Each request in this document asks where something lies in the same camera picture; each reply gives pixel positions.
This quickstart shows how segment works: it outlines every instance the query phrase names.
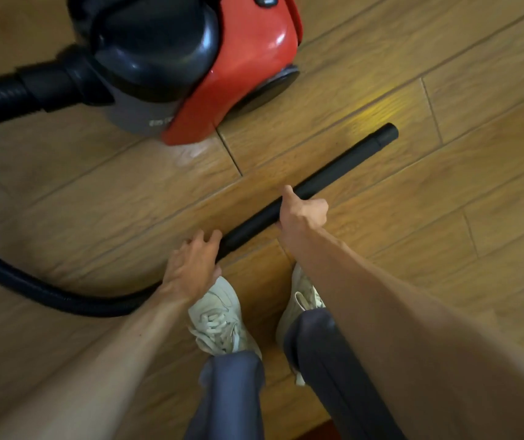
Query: shoe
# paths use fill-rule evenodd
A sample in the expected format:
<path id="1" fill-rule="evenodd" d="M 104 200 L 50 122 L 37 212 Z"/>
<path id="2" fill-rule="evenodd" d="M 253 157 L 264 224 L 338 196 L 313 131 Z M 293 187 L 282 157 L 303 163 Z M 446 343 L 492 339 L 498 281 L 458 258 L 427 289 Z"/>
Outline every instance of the shoe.
<path id="1" fill-rule="evenodd" d="M 301 313 L 306 310 L 319 309 L 325 307 L 321 300 L 317 289 L 313 286 L 310 278 L 302 271 L 302 268 L 297 264 L 293 270 L 293 278 L 291 285 L 291 298 L 288 301 L 287 308 L 280 317 L 279 326 L 276 329 L 276 343 L 282 348 L 284 345 L 284 337 L 287 334 L 288 328 L 299 317 Z M 295 383 L 299 386 L 305 385 L 301 372 L 291 367 L 293 374 L 295 374 Z"/>
<path id="2" fill-rule="evenodd" d="M 197 346 L 210 355 L 225 355 L 253 350 L 262 359 L 256 340 L 245 329 L 236 291 L 219 277 L 205 296 L 189 309 Z"/>

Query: person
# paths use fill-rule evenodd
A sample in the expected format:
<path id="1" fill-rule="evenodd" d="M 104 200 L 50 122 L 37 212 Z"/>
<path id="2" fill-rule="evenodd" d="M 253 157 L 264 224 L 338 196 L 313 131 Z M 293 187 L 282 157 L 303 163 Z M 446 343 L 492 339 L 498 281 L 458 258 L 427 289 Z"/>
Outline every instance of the person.
<path id="1" fill-rule="evenodd" d="M 524 351 L 354 253 L 323 229 L 327 210 L 284 187 L 280 242 L 298 263 L 277 342 L 342 437 L 524 439 Z M 261 353 L 215 266 L 221 237 L 175 250 L 156 293 L 3 418 L 0 439 L 113 438 L 187 311 L 211 357 L 185 438 L 263 438 Z"/>

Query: red plastic casing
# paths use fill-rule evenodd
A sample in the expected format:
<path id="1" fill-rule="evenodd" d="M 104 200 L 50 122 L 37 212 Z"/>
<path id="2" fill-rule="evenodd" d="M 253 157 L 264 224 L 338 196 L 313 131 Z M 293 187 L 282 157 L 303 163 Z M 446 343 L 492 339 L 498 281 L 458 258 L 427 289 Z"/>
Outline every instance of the red plastic casing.
<path id="1" fill-rule="evenodd" d="M 244 95 L 291 64 L 302 40 L 294 0 L 271 8 L 221 0 L 222 44 L 209 73 L 162 133 L 167 145 L 207 139 Z"/>

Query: leg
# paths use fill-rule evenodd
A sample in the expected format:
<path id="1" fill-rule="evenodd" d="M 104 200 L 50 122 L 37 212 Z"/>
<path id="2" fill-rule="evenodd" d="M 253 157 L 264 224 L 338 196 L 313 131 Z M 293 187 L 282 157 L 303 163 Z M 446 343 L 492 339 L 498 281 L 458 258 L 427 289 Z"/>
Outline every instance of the leg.
<path id="1" fill-rule="evenodd" d="M 342 437 L 405 438 L 325 308 L 303 311 L 288 329 L 283 348 Z"/>
<path id="2" fill-rule="evenodd" d="M 264 385 L 264 368 L 254 352 L 209 358 L 199 383 L 205 394 L 189 424 L 186 440 L 264 438 L 258 398 Z"/>

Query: canister vacuum cleaner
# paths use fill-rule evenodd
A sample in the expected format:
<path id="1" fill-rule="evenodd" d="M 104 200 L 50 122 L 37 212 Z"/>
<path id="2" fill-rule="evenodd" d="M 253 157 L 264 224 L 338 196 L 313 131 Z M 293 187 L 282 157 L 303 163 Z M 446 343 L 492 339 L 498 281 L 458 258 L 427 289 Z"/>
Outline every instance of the canister vacuum cleaner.
<path id="1" fill-rule="evenodd" d="M 252 111 L 299 75 L 294 0 L 67 0 L 76 44 L 53 61 L 0 76 L 0 123 L 83 103 L 127 131 L 166 145 L 199 142 L 224 119 Z M 391 124 L 295 187 L 308 199 L 398 138 Z M 279 218 L 281 199 L 223 237 L 217 259 Z M 0 259 L 0 285 L 72 314 L 117 317 L 159 286 L 94 297 L 53 287 Z"/>

